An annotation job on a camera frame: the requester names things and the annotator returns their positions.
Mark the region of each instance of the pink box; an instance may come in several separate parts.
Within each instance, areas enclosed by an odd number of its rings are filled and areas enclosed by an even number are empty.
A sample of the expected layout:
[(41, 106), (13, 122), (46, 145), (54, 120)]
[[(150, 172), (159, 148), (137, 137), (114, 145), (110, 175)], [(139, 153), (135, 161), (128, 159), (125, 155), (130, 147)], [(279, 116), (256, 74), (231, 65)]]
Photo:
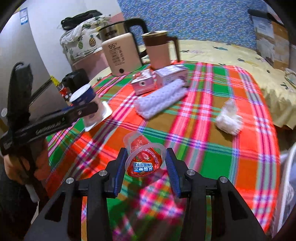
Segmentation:
[(155, 90), (154, 79), (149, 69), (134, 74), (131, 85), (136, 95), (141, 95)]
[(188, 68), (181, 64), (170, 65), (156, 70), (155, 74), (157, 87), (161, 88), (176, 79), (182, 79), (187, 83)]

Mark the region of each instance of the plaid tablecloth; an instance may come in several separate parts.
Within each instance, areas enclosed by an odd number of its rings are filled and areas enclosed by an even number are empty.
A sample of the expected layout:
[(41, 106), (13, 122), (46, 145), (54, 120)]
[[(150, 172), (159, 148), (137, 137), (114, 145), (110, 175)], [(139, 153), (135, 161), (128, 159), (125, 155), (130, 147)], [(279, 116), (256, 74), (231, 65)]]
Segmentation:
[[(138, 130), (151, 142), (172, 147), (178, 159), (203, 176), (228, 177), (266, 231), (279, 186), (279, 148), (260, 89), (239, 67), (184, 65), (189, 68), (188, 95), (149, 121), (133, 107), (138, 97), (129, 84), (132, 74), (107, 76), (97, 83), (94, 89), (108, 101), (113, 114), (90, 132), (84, 132), (79, 120), (47, 138), (52, 166), (46, 186), (49, 195), (67, 177), (88, 178), (104, 169), (124, 147), (123, 137)], [(229, 98), (235, 100), (244, 122), (235, 137), (215, 126), (215, 118)], [(166, 170), (145, 178), (126, 174), (118, 198), (108, 199), (113, 239), (178, 240), (184, 201), (173, 197)], [(82, 233), (86, 240), (86, 198)]]

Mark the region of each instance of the kettle lid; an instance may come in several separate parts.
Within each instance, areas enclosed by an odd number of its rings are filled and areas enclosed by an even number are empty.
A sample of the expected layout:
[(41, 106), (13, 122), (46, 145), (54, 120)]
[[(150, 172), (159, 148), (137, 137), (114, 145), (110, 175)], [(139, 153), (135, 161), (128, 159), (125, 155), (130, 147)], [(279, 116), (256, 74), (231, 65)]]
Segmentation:
[(124, 21), (121, 21), (101, 28), (97, 37), (99, 37), (102, 42), (104, 42), (116, 36), (126, 34), (127, 32), (128, 31), (124, 25)]

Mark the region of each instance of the pink wall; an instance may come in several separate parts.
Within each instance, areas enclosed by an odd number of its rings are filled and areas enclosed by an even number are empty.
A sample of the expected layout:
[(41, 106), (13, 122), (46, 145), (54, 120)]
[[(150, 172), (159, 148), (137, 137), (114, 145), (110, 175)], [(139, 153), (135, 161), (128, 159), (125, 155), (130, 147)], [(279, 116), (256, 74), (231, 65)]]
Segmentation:
[[(122, 12), (111, 17), (112, 23), (123, 20), (124, 17)], [(92, 80), (98, 73), (100, 73), (108, 66), (109, 65), (103, 50), (90, 54), (73, 64), (74, 69), (85, 69), (89, 77), (89, 80)]]

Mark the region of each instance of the white sponge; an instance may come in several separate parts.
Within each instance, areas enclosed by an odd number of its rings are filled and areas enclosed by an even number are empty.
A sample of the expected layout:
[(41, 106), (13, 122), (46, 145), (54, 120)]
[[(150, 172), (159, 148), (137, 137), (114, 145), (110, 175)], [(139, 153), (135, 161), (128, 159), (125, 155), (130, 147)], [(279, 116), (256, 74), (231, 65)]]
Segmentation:
[(136, 112), (145, 119), (150, 119), (182, 99), (187, 94), (187, 89), (183, 88), (183, 86), (184, 81), (176, 79), (153, 93), (135, 100)]

